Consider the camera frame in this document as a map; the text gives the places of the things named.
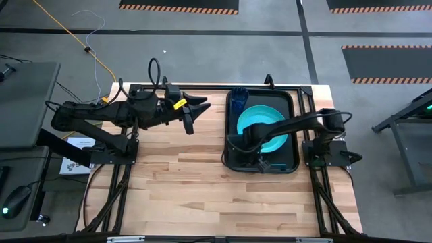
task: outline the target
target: teal bowl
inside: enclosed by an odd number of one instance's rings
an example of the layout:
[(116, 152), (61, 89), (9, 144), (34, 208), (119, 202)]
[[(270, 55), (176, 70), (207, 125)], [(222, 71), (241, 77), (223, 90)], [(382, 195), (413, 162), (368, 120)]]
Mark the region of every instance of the teal bowl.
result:
[[(266, 105), (255, 105), (243, 111), (237, 121), (237, 134), (243, 134), (243, 129), (255, 123), (272, 124), (283, 121), (285, 117), (276, 109)], [(263, 144), (262, 153), (270, 153), (279, 149), (286, 142), (288, 135), (274, 137)]]

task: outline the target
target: metal bracket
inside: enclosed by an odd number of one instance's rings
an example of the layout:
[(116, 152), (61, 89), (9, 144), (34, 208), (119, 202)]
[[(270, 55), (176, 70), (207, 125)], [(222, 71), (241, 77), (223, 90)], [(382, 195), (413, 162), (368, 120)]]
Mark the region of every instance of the metal bracket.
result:
[(296, 243), (333, 243), (333, 239), (299, 237)]
[(270, 74), (267, 74), (267, 75), (265, 76), (264, 84), (270, 84), (270, 88), (271, 88), (272, 90), (275, 89), (275, 83), (274, 83), (273, 78), (271, 77)]
[(108, 237), (107, 243), (137, 243), (144, 242), (146, 236), (117, 236)]
[(308, 96), (313, 96), (313, 92), (312, 92), (312, 87), (311, 86), (300, 86), (300, 90), (302, 90)]
[(129, 151), (126, 155), (122, 156), (110, 153), (109, 149), (104, 144), (102, 144), (101, 151), (98, 151), (99, 148), (97, 146), (94, 146), (93, 148), (84, 148), (83, 151), (91, 152), (90, 163), (93, 164), (133, 165), (138, 156), (138, 145), (138, 139), (129, 139)]
[(317, 158), (311, 152), (313, 143), (312, 141), (303, 141), (303, 155), (304, 162), (306, 162), (307, 166), (319, 167), (319, 166), (350, 166), (354, 162), (362, 159), (361, 155), (358, 155), (360, 158), (352, 155), (353, 153), (348, 152), (346, 148), (346, 143), (344, 141), (333, 141), (330, 143), (330, 153), (325, 155), (324, 158)]

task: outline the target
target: wooden tabletop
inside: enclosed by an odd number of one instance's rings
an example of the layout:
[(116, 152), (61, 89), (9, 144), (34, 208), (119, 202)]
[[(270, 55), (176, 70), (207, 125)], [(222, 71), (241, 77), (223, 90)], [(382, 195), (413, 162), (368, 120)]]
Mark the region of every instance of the wooden tabletop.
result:
[[(312, 88), (316, 110), (333, 107), (329, 86)], [(111, 96), (117, 89), (118, 84), (113, 84)], [(221, 163), (227, 90), (183, 91), (208, 97), (211, 107), (195, 121), (193, 135), (187, 135), (183, 123), (178, 121), (139, 131), (140, 148), (130, 175), (121, 234), (318, 236), (311, 177), (301, 151), (303, 132), (297, 133), (300, 166), (294, 173), (231, 171)], [(300, 115), (296, 93), (289, 93), (295, 113)], [(103, 129), (120, 133), (120, 128), (109, 122), (104, 122)], [(90, 187), (86, 204), (88, 221), (107, 200), (112, 170), (110, 165), (102, 168)], [(328, 170), (335, 204), (361, 232), (350, 178), (338, 167)], [(323, 208), (330, 229), (328, 210)]]

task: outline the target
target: wire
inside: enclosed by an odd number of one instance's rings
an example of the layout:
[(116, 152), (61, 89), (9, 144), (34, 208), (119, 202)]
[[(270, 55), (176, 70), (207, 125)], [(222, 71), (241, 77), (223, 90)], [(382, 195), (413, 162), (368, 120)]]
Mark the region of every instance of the wire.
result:
[[(157, 77), (156, 77), (156, 82), (153, 80), (153, 76), (151, 75), (151, 66), (153, 64), (153, 62), (156, 63), (156, 67), (157, 67)], [(161, 79), (161, 65), (159, 64), (159, 61), (156, 58), (152, 58), (150, 59), (149, 63), (148, 63), (148, 67), (147, 67), (147, 74), (148, 74), (148, 78), (150, 79), (151, 84), (153, 85), (153, 90), (145, 97), (143, 98), (136, 98), (136, 97), (131, 97), (127, 94), (127, 92), (124, 90), (123, 88), (123, 80), (120, 78), (119, 79), (119, 86), (120, 86), (120, 90), (121, 92), (128, 97), (129, 99), (134, 99), (137, 101), (142, 101), (142, 100), (146, 100), (150, 97), (152, 97), (154, 95), (154, 93), (156, 92), (156, 90), (159, 87), (159, 80)]]
[[(59, 20), (57, 20), (56, 18), (54, 18), (45, 8), (42, 7), (41, 4), (39, 4), (36, 0), (33, 0), (33, 2), (38, 5), (40, 7), (40, 9), (42, 11), (44, 11), (52, 20), (54, 20), (58, 25), (60, 25), (60, 27), (62, 27), (68, 34), (70, 34), (72, 37), (74, 37), (74, 39), (76, 39), (76, 41), (78, 41), (85, 49), (87, 48), (87, 46), (79, 39), (77, 38), (74, 34), (72, 34), (63, 24), (61, 24), (59, 22)], [(113, 73), (113, 71), (111, 71), (105, 64), (102, 63), (102, 61), (100, 61), (95, 54), (93, 54), (91, 51), (89, 51), (89, 53), (94, 57), (94, 59), (96, 59), (96, 61), (103, 66), (113, 77), (114, 82), (117, 82), (117, 78), (115, 77), (115, 74)]]
[[(299, 123), (299, 122), (304, 122), (304, 121), (307, 121), (307, 120), (309, 120), (309, 119), (314, 119), (314, 118), (318, 118), (318, 117), (327, 117), (327, 116), (332, 116), (332, 115), (342, 115), (342, 114), (346, 114), (346, 115), (349, 115), (349, 116), (350, 116), (350, 117), (347, 119), (347, 121), (349, 121), (349, 120), (351, 119), (351, 117), (352, 117), (352, 114), (349, 113), (349, 112), (339, 111), (339, 112), (336, 112), (336, 113), (318, 114), (317, 116), (306, 117), (306, 118), (303, 118), (303, 119), (299, 119), (298, 121), (296, 121), (296, 122), (294, 122), (294, 123), (292, 123), (292, 124), (297, 124), (297, 123)], [(264, 143), (266, 137), (267, 137), (270, 133), (272, 133), (272, 131), (268, 132), (268, 133), (267, 133), (267, 134), (266, 134), (266, 135), (265, 135), (265, 136), (264, 136), (264, 137), (259, 141), (259, 143), (258, 143), (256, 146), (252, 147), (252, 148), (249, 149), (249, 150), (243, 150), (243, 149), (238, 148), (236, 145), (232, 144), (232, 142), (228, 139), (228, 137), (227, 137), (227, 141), (228, 141), (229, 145), (231, 145), (234, 149), (236, 149), (237, 151), (240, 151), (241, 153), (253, 153), (253, 152), (255, 152), (257, 149), (261, 148), (261, 146), (263, 145), (263, 143)]]
[(65, 177), (59, 176), (59, 177), (56, 177), (56, 178), (53, 178), (53, 179), (37, 180), (37, 181), (31, 182), (31, 183), (27, 184), (27, 187), (29, 187), (29, 186), (31, 186), (31, 185), (33, 185), (35, 183), (38, 183), (38, 182), (50, 182), (50, 181), (55, 181), (55, 180), (58, 180), (58, 179), (70, 180), (70, 181), (74, 181), (74, 182), (80, 182), (80, 183), (83, 183), (83, 184), (87, 184), (87, 182), (83, 182), (83, 181), (80, 181), (80, 180), (77, 180), (77, 179), (65, 178)]
[[(68, 95), (70, 95), (77, 103), (83, 104), (83, 103), (89, 103), (89, 102), (98, 100), (98, 98), (94, 98), (94, 99), (91, 99), (91, 100), (88, 100), (88, 101), (83, 101), (82, 99), (80, 99), (80, 97), (78, 97), (77, 95), (75, 95), (71, 90), (69, 90), (68, 88), (66, 88), (64, 85), (60, 84), (57, 81), (55, 81), (55, 83), (58, 84), (60, 86), (60, 88), (62, 90), (64, 90)], [(109, 96), (109, 93), (108, 94), (104, 94), (102, 97), (107, 97), (107, 96)]]
[(6, 55), (3, 55), (3, 54), (0, 54), (0, 58), (6, 59), (6, 60), (14, 60), (14, 61), (17, 61), (17, 62), (20, 62), (20, 63), (24, 63), (24, 62), (32, 63), (32, 61), (30, 61), (30, 60), (18, 59), (18, 58), (6, 56)]
[(99, 166), (94, 173), (90, 176), (90, 179), (88, 180), (88, 184), (86, 187), (86, 192), (84, 193), (84, 198), (82, 201), (82, 218), (84, 221), (84, 227), (87, 227), (87, 220), (86, 220), (86, 202), (87, 202), (87, 196), (88, 196), (88, 190), (90, 190), (90, 186), (94, 180), (94, 178), (96, 177), (96, 175), (98, 174), (99, 170), (102, 169), (102, 167), (104, 166), (104, 164), (102, 164), (101, 166)]
[(197, 242), (208, 241), (208, 240), (214, 241), (214, 238), (201, 238), (189, 242), (176, 242), (176, 243), (197, 243)]
[(81, 198), (80, 205), (78, 206), (78, 217), (76, 218), (76, 222), (75, 222), (74, 230), (75, 230), (76, 227), (78, 226), (78, 222), (79, 222), (80, 217), (81, 217), (81, 206), (82, 206), (82, 201), (83, 201), (83, 200), (84, 200), (84, 197)]
[(102, 21), (103, 21), (103, 24), (102, 24), (101, 27), (97, 28), (96, 30), (93, 30), (90, 34), (88, 34), (88, 35), (86, 36), (86, 44), (87, 44), (88, 47), (90, 47), (90, 51), (93, 51), (93, 52), (94, 52), (94, 81), (96, 82), (97, 88), (99, 89), (99, 93), (97, 94), (97, 102), (99, 102), (99, 99), (100, 99), (100, 97), (101, 97), (101, 87), (99, 86), (99, 83), (98, 83), (98, 81), (97, 81), (97, 72), (96, 72), (96, 67), (97, 67), (96, 57), (97, 57), (97, 54), (96, 54), (96, 50), (94, 50), (94, 49), (90, 46), (90, 43), (88, 43), (88, 37), (90, 37), (90, 35), (93, 34), (93, 33), (95, 33), (96, 31), (102, 29), (102, 28), (105, 26), (105, 23), (106, 23), (106, 22), (105, 22), (105, 19), (104, 19), (104, 18), (102, 18), (101, 16), (98, 16), (95, 12), (93, 12), (93, 11), (91, 11), (91, 10), (81, 10), (81, 11), (77, 11), (76, 13), (72, 14), (71, 16), (74, 16), (74, 15), (76, 15), (76, 14), (78, 14), (78, 13), (82, 13), (82, 12), (84, 12), (84, 11), (87, 11), (87, 12), (92, 13), (92, 14), (95, 15), (96, 17), (102, 19)]
[(80, 97), (76, 96), (72, 91), (70, 91), (64, 85), (60, 84), (57, 81), (55, 81), (55, 83), (58, 84), (62, 90), (64, 90), (66, 93), (68, 93), (77, 103), (83, 103), (82, 100), (80, 99)]

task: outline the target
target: gray floor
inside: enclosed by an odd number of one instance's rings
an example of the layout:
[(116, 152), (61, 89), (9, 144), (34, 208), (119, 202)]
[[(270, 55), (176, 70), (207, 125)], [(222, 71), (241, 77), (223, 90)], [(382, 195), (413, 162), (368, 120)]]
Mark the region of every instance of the gray floor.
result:
[[(260, 30), (300, 31), (295, 0), (240, 0), (237, 16), (122, 11), (104, 0), (40, 0), (69, 28), (96, 28), (103, 16), (106, 29), (117, 30)], [(308, 30), (314, 32), (430, 32), (431, 11), (401, 13), (331, 14), (325, 0), (303, 0)], [(9, 1), (0, 13), (0, 27), (58, 28), (31, 1)], [(81, 99), (93, 99), (97, 88), (93, 60), (64, 34), (0, 34), (0, 53), (33, 61), (62, 64), (58, 81)], [(432, 193), (395, 198), (392, 190), (408, 185), (402, 159), (389, 130), (375, 135), (371, 126), (431, 88), (430, 84), (352, 84), (342, 45), (428, 45), (430, 38), (319, 38), (310, 39), (319, 84), (331, 86), (338, 109), (351, 111), (346, 140), (351, 151), (364, 156), (353, 166), (354, 189), (365, 233), (386, 238), (432, 241)], [(146, 82), (146, 65), (159, 59), (163, 75), (172, 82), (261, 83), (265, 74), (277, 83), (310, 84), (302, 37), (299, 36), (173, 36), (96, 35), (90, 43), (98, 56), (125, 82)], [(112, 79), (98, 67), (102, 93)], [(53, 100), (70, 99), (56, 87)], [(54, 192), (43, 211), (53, 223), (45, 228), (29, 224), (23, 232), (0, 238), (71, 232), (82, 189)]]

